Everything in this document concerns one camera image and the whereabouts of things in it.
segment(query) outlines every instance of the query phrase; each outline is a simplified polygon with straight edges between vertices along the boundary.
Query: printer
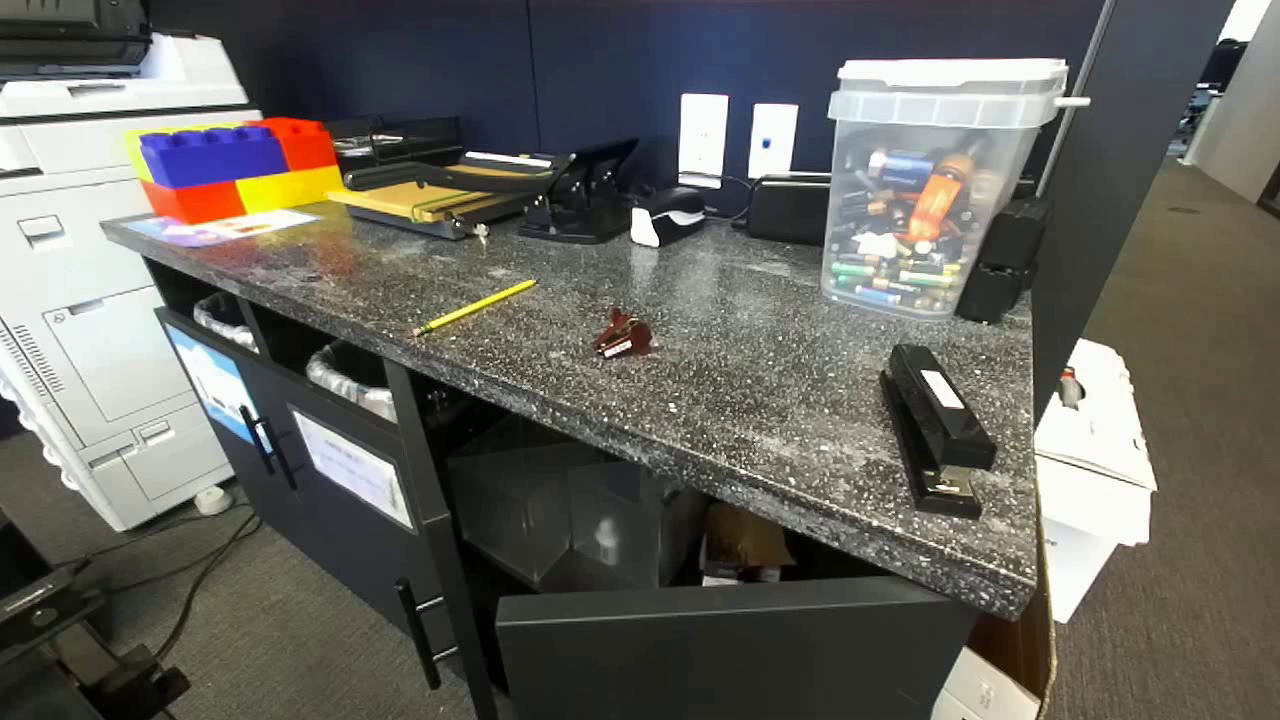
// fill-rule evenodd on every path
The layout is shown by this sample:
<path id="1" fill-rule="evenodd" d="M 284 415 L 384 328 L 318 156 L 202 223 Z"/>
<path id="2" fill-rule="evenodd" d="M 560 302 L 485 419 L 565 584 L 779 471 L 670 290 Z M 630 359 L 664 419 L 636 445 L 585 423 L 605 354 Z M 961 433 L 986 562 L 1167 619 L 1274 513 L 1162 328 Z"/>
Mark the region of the printer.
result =
<path id="1" fill-rule="evenodd" d="M 143 36 L 130 0 L 0 0 L 0 64 L 30 67 L 0 79 L 0 397 L 130 531 L 233 468 L 152 314 L 143 259 L 101 233 L 149 211 L 125 139 L 259 112 L 221 39 Z"/>

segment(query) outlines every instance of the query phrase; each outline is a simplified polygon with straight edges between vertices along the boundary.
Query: white printer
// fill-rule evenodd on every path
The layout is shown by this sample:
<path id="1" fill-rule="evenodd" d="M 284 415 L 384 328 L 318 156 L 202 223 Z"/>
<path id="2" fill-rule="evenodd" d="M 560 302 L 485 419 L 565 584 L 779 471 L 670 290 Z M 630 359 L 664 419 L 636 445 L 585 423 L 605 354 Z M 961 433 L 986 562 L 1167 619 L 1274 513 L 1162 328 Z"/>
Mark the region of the white printer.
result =
<path id="1" fill-rule="evenodd" d="M 152 36 L 130 74 L 0 84 L 0 397 L 118 531 L 233 468 L 152 314 L 149 267 L 101 219 L 149 211 L 130 131 L 238 118 L 257 112 L 205 36 Z"/>

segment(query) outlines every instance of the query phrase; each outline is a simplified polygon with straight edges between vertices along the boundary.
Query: granite countertop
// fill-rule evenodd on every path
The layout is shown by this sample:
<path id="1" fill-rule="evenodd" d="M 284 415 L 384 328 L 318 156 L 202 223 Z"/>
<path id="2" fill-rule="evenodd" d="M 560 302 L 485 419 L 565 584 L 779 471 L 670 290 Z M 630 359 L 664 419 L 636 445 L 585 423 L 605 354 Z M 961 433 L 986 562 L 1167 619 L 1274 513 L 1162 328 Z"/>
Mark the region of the granite countertop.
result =
<path id="1" fill-rule="evenodd" d="M 674 249 L 550 245 L 495 227 L 441 245 L 306 206 L 313 223 L 140 257 L 345 334 L 625 461 L 810 531 L 946 594 L 1022 614 L 1036 592 L 1031 328 L 906 321 L 830 302 L 819 251 L 725 223 Z M 537 290 L 413 334 L 430 314 L 537 277 Z M 659 350 L 600 359 L 609 308 L 646 314 Z M 891 345 L 930 345 L 1002 445 L 976 475 L 979 518 L 912 508 L 879 403 Z"/>

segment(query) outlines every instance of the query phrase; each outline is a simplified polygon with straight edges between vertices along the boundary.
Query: yellow pencil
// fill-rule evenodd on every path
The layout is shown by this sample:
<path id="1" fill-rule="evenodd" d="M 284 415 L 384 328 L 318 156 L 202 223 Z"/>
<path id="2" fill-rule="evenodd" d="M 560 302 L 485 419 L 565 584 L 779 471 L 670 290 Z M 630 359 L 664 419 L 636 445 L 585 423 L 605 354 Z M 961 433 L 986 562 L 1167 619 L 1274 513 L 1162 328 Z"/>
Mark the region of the yellow pencil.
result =
<path id="1" fill-rule="evenodd" d="M 522 285 L 511 285 L 511 288 L 502 288 L 502 290 L 494 290 L 494 295 L 482 295 L 475 302 L 465 302 L 465 308 L 457 308 L 457 313 L 434 314 L 434 321 L 421 325 L 413 334 L 436 331 L 436 328 L 457 325 L 457 321 L 475 314 L 475 313 L 487 313 L 494 302 L 503 302 L 503 300 L 511 300 L 511 295 L 522 295 L 522 290 L 532 290 L 532 288 L 537 288 L 537 281 L 530 277 L 530 281 L 522 281 Z"/>

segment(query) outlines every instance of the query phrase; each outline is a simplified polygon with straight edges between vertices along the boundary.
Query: gray carpet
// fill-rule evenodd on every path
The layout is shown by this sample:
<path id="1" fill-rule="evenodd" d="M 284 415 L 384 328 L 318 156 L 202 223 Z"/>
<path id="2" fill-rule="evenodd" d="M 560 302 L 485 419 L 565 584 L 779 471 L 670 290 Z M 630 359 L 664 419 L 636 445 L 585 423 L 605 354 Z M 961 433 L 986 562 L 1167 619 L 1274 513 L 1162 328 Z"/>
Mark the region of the gray carpet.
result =
<path id="1" fill-rule="evenodd" d="M 1117 553 L 1061 632 L 1061 720 L 1254 720 L 1280 708 L 1280 219 L 1167 166 L 1098 308 L 1142 385 L 1162 475 L 1148 546 Z M 52 554 L 118 534 L 42 462 L 0 445 L 0 513 Z M 238 517 L 185 523 L 105 561 L 130 584 L 209 553 Z M 125 643 L 156 643 L 185 580 L 118 603 Z M 457 678 L 430 690 L 413 647 L 276 531 L 251 534 L 202 592 L 171 664 L 185 720 L 217 715 L 473 715 Z"/>

